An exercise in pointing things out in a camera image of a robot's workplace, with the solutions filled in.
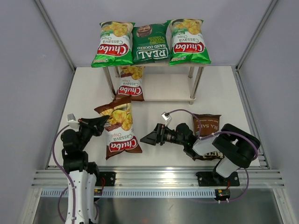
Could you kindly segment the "brown Chuba barbeque bag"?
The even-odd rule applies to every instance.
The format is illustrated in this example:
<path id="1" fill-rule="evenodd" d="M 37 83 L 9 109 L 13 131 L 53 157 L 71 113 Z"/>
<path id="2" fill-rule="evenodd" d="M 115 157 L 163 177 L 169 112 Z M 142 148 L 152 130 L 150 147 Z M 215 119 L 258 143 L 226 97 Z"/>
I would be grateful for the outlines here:
<path id="1" fill-rule="evenodd" d="M 144 101 L 142 77 L 144 66 L 121 66 L 119 87 L 114 100 L 130 96 L 132 101 Z"/>
<path id="2" fill-rule="evenodd" d="M 101 116 L 108 116 L 104 125 L 106 138 L 106 160 L 122 152 L 141 154 L 133 128 L 133 116 L 130 96 L 122 97 L 94 110 Z"/>

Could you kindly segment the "green Chuba cassava chips bag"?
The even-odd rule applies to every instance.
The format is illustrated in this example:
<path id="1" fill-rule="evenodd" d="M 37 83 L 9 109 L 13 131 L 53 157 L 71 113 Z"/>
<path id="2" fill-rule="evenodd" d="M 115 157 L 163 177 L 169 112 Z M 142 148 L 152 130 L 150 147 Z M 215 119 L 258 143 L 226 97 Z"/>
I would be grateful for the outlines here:
<path id="1" fill-rule="evenodd" d="M 120 21 L 100 23 L 100 44 L 91 67 L 132 65 L 131 33 L 134 25 L 134 22 Z"/>

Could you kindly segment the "green REAL chips bag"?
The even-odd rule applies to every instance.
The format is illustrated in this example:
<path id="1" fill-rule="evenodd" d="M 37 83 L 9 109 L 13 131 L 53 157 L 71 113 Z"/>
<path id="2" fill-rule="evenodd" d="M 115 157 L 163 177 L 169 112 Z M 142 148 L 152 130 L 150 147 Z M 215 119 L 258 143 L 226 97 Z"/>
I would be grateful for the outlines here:
<path id="1" fill-rule="evenodd" d="M 134 64 L 156 63 L 170 59 L 172 54 L 166 39 L 169 23 L 134 27 L 132 56 Z"/>

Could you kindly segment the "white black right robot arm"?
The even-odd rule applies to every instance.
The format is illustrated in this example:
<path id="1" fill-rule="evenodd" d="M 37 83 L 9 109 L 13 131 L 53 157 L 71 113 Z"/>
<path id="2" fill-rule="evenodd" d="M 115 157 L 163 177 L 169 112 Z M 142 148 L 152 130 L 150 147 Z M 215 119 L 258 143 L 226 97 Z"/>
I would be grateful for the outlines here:
<path id="1" fill-rule="evenodd" d="M 197 137 L 185 123 L 177 125 L 175 130 L 158 123 L 152 132 L 141 138 L 141 142 L 153 146 L 162 146 L 166 142 L 182 145 L 186 155 L 194 160 L 212 152 L 223 155 L 212 171 L 196 173 L 200 187 L 239 186 L 237 170 L 250 166 L 261 145 L 258 138 L 232 124 L 225 124 L 219 132 L 206 137 Z"/>

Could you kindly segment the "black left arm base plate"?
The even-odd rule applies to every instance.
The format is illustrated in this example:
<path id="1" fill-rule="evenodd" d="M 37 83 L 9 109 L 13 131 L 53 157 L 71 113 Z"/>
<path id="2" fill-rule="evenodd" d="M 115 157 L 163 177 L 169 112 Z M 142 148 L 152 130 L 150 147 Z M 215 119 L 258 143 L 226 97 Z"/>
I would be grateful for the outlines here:
<path id="1" fill-rule="evenodd" d="M 99 174 L 96 175 L 96 187 L 114 187 L 115 186 L 115 180 L 116 180 L 116 173 L 115 172 L 99 172 Z"/>

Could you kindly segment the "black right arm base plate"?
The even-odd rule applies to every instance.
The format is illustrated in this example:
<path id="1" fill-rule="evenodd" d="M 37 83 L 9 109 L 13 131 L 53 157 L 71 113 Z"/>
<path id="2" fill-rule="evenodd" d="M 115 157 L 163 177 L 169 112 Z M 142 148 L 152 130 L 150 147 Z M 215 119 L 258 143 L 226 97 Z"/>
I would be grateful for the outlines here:
<path id="1" fill-rule="evenodd" d="M 196 173 L 196 177 L 200 187 L 240 186 L 237 172 L 233 172 L 229 177 L 223 177 L 214 171 L 199 171 Z"/>

